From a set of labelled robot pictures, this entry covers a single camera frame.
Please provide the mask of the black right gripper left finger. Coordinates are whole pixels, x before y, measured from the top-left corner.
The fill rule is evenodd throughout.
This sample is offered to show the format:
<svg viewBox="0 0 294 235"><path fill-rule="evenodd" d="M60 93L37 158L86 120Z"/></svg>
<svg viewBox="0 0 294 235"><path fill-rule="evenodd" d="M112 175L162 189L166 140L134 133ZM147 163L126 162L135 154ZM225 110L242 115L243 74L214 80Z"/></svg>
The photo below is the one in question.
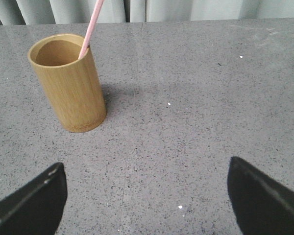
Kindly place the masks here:
<svg viewBox="0 0 294 235"><path fill-rule="evenodd" d="M68 197L63 163L55 163L0 201L0 235L53 235Z"/></svg>

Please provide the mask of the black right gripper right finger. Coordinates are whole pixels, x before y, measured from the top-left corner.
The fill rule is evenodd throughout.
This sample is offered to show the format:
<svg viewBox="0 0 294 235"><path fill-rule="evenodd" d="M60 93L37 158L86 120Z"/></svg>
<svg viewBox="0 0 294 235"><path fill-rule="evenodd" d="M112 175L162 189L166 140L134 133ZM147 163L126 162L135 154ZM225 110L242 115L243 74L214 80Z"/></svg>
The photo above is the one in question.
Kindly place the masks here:
<svg viewBox="0 0 294 235"><path fill-rule="evenodd" d="M232 157L227 191L244 235L294 235L294 191Z"/></svg>

